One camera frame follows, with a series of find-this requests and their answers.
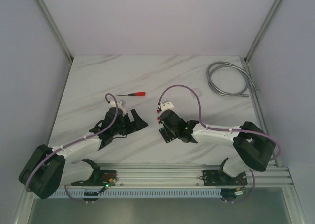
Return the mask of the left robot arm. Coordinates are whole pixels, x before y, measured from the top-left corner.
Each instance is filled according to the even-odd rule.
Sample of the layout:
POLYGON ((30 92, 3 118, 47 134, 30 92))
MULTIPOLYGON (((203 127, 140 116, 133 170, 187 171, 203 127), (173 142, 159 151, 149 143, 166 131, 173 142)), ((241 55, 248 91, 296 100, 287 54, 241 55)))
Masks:
POLYGON ((148 126, 135 109, 130 115, 132 120, 128 113, 112 107, 80 142, 69 147, 38 146, 22 169, 19 182, 40 199, 49 198, 59 186, 104 185, 100 166, 87 155, 109 145, 116 135, 128 136, 148 126))

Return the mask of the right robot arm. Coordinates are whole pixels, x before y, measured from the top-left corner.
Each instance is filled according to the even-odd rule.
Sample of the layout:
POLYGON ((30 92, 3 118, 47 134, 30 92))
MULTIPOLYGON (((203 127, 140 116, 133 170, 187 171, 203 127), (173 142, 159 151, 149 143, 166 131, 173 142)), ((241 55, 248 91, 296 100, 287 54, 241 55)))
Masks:
POLYGON ((208 129, 198 120, 186 122, 167 109, 159 117, 159 123, 163 125, 160 133, 167 143, 179 139, 184 143, 213 143, 233 148, 236 154, 225 158, 218 169, 218 179, 223 184, 231 183, 249 169, 264 172, 276 147, 260 128, 248 121, 239 127, 208 129))

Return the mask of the black fuse box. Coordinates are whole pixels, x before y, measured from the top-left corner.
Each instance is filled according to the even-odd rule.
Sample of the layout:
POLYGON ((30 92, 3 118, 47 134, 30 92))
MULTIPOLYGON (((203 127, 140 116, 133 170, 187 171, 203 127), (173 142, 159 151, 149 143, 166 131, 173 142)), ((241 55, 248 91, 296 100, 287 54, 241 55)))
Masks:
POLYGON ((167 128, 163 127, 159 129, 159 132, 164 139, 166 143, 169 143, 176 139, 176 136, 174 136, 167 128))

